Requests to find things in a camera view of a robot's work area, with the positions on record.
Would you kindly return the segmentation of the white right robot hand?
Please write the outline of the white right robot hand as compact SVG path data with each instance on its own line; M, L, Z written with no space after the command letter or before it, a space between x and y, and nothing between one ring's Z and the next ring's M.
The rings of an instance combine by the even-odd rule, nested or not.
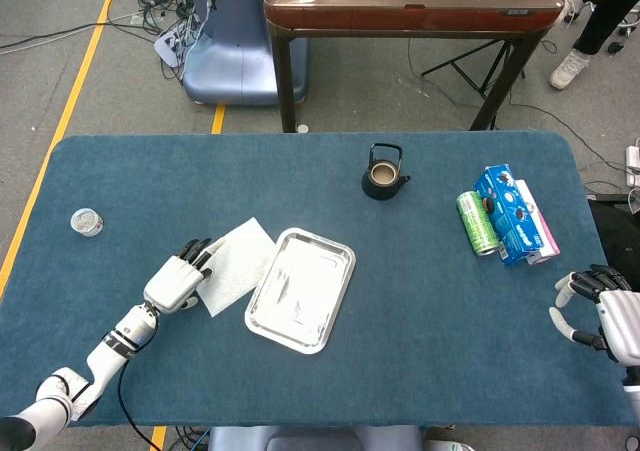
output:
M590 269L570 272L554 285L555 305L549 315L555 328L569 341L599 351L630 368L639 366L639 293L614 268L592 264ZM574 296L595 305L600 321L598 334L580 331L564 318L561 309Z

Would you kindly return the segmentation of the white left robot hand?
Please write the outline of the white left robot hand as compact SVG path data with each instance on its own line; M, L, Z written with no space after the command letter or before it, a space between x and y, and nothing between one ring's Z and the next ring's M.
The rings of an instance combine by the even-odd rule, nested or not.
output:
M227 239L192 239L171 255L145 285L146 302L162 314L185 307L197 287L213 274L212 259Z

